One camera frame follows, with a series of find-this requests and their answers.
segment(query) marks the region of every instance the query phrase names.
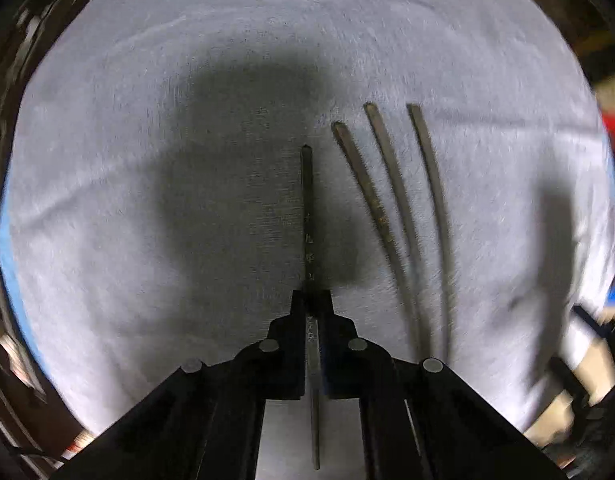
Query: silver screw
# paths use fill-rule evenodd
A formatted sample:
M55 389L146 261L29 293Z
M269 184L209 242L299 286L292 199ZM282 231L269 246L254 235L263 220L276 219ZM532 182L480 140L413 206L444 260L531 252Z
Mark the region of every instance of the silver screw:
M193 357L191 359L187 359L180 368L186 374L193 374L203 368L203 361L201 361L198 357Z
M261 352L275 352L279 348L278 341L276 339L264 339L260 342L258 348Z
M355 337L354 339L350 339L348 348L354 352L362 352L367 348L367 341L361 339L360 337Z
M437 374L439 371L443 370L443 363L438 359L434 359L434 357L430 357L423 361L423 368L431 374Z

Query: blue edge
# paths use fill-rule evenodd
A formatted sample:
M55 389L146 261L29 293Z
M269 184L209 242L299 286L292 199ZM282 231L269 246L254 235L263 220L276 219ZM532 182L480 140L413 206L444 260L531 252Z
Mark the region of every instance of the blue edge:
M609 168L612 173L612 178L615 178L612 168ZM33 333L31 331L30 322L25 314L25 308L23 306L23 300L20 294L20 287L18 286L18 280L16 278L16 264L14 262L14 255L12 254L12 237L10 235L10 216L8 209L9 201L9 175L5 179L5 186L2 193L1 208L0 208L0 266L2 280L7 292L7 296L10 300L10 306L14 317L18 322L20 332L28 345L30 353L36 359L38 366L43 370L45 375L49 377L47 373L47 367L43 361L43 357L36 346ZM615 285L609 292L607 297L608 303L613 303L615 306Z

